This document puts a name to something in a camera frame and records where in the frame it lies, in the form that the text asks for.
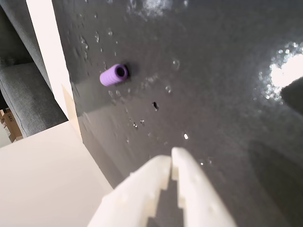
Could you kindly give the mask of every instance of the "gray couch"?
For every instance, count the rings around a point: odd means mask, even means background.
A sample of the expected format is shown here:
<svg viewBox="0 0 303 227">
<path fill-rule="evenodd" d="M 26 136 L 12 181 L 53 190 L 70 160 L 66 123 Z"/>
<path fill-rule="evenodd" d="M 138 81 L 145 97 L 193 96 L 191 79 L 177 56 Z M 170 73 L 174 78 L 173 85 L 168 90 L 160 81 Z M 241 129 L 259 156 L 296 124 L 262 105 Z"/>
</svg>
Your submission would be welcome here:
<svg viewBox="0 0 303 227">
<path fill-rule="evenodd" d="M 67 118 L 54 99 L 26 0 L 0 6 L 0 90 L 27 137 Z"/>
</svg>

